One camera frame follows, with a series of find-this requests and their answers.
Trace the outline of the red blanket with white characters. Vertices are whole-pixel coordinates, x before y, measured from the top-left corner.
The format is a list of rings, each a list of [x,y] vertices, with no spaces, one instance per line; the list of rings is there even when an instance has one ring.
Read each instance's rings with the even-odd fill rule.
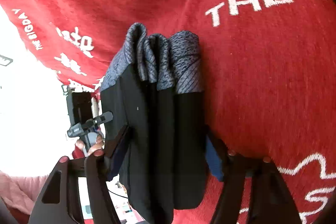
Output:
[[[301,223],[335,223],[335,0],[1,0],[1,8],[61,83],[100,101],[132,24],[166,38],[196,34],[206,137],[272,159]],[[175,210],[172,223],[211,223],[224,183],[207,167],[203,200]]]

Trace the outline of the black pants with blue trim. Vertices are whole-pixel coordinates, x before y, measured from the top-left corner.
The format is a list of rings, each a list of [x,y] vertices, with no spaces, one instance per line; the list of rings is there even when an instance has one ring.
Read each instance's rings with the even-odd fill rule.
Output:
[[[100,96],[113,114],[106,138],[131,130],[119,172],[131,207],[149,223],[172,223],[175,210],[198,207],[208,175],[198,36],[148,35],[132,24]]]

